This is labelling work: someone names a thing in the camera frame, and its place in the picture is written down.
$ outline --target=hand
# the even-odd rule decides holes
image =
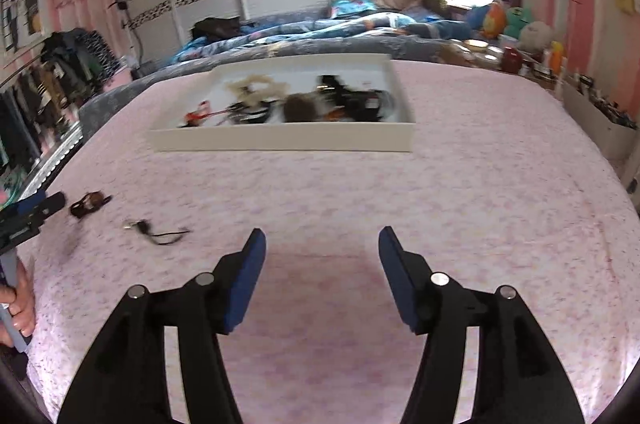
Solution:
[[[20,330],[24,337],[31,336],[36,326],[35,298],[27,271],[19,259],[18,285],[15,290],[0,286],[0,303],[9,303],[9,312],[14,317],[14,327]],[[14,346],[13,340],[2,324],[0,324],[0,343]]]

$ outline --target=poster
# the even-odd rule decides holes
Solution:
[[[45,35],[46,0],[0,0],[2,48],[11,60]]]

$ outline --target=picture frame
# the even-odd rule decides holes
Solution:
[[[0,0],[0,39],[4,66],[51,33],[50,0]]]

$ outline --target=orange stuffed toy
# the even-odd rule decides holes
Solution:
[[[482,35],[490,40],[498,38],[507,27],[507,13],[497,2],[491,4],[491,9],[484,18]]]

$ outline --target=white box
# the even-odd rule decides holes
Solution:
[[[338,75],[348,87],[387,90],[394,110],[379,123],[283,123],[277,115],[263,125],[178,128],[184,115],[208,100],[212,111],[236,102],[224,86],[251,74],[289,83],[289,93],[315,90],[318,76]],[[384,54],[314,54],[222,65],[203,73],[147,132],[156,151],[334,150],[411,151],[415,120],[389,56]]]
[[[638,134],[637,130],[609,121],[606,115],[570,83],[563,84],[562,97],[566,111],[596,143],[606,159],[623,160],[629,156]]]

